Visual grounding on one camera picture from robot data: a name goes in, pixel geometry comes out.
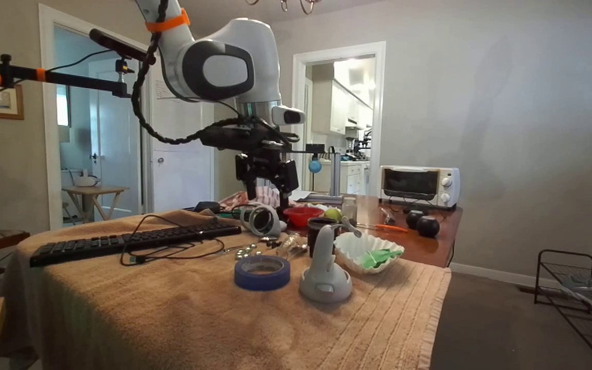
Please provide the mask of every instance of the floor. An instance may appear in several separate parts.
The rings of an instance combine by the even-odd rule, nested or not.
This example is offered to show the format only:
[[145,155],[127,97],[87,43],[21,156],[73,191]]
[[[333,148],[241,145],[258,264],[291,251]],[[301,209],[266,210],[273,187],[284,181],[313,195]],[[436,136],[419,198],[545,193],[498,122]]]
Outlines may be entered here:
[[515,287],[452,275],[433,370],[592,370],[592,349],[552,307]]

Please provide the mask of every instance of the door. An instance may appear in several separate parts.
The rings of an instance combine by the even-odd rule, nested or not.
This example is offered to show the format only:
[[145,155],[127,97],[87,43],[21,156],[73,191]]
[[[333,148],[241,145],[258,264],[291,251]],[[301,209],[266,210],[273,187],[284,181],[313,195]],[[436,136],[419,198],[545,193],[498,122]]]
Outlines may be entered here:
[[[214,108],[176,99],[162,83],[161,68],[151,68],[149,95],[149,123],[166,139],[191,136],[214,122]],[[149,152],[154,212],[214,201],[214,148],[200,143],[168,147],[151,139]]]
[[[114,61],[90,63],[88,75],[101,80],[116,80]],[[136,75],[123,78],[132,92]],[[90,168],[101,187],[126,187],[114,204],[112,218],[141,212],[140,159],[140,123],[132,111],[132,101],[90,90]],[[109,210],[112,198],[102,198],[101,204]]]

